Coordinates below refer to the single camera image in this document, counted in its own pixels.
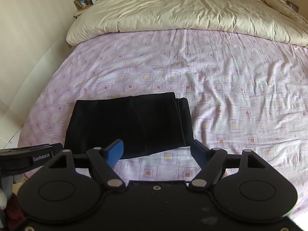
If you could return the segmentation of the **right dark photo frame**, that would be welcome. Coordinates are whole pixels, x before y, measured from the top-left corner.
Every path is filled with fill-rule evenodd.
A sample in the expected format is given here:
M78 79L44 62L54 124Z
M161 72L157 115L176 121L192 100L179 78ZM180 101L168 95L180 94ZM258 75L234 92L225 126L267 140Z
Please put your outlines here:
M286 1L286 3L292 10L294 10L297 13L299 12L299 6L295 5L291 1Z

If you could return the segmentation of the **cream white duvet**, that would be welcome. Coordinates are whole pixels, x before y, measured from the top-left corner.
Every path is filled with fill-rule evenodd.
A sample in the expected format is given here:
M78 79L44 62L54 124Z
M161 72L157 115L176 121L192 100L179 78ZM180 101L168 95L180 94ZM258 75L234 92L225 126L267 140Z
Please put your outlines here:
M102 0L70 27L78 45L96 36L172 29L247 34L307 47L307 20L279 0Z

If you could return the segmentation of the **black pants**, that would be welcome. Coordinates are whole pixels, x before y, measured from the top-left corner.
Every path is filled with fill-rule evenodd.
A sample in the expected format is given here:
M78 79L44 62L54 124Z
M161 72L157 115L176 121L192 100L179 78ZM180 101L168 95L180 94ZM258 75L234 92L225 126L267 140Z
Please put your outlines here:
M193 137L188 100L173 92L108 100L78 100L64 147L74 154L124 143L123 159L186 147Z

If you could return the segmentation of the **wooden photo frame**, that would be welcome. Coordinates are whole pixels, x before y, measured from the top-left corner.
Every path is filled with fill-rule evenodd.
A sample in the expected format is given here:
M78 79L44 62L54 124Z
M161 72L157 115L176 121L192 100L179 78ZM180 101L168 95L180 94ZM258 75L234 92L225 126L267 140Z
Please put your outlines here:
M91 6L89 0L74 0L74 4L78 7L78 9L86 9Z

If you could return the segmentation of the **pink patterned bed sheet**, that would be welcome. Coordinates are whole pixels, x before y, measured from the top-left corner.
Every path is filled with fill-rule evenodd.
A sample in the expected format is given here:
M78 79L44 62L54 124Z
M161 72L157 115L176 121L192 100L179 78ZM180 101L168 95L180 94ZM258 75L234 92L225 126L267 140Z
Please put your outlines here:
M33 105L18 145L63 143L77 100L174 92L194 137L251 149L295 186L292 219L307 229L307 49L206 30L105 34L79 44Z

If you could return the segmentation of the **red white fuzzy sleeve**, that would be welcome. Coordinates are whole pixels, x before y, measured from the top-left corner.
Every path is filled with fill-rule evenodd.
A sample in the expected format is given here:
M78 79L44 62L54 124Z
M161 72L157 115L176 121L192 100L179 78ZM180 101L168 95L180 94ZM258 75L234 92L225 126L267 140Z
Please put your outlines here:
M17 230L17 228L26 220L18 203L17 195L12 193L12 196L8 199L2 189L1 213L4 213L4 221L1 222L1 228L4 230Z

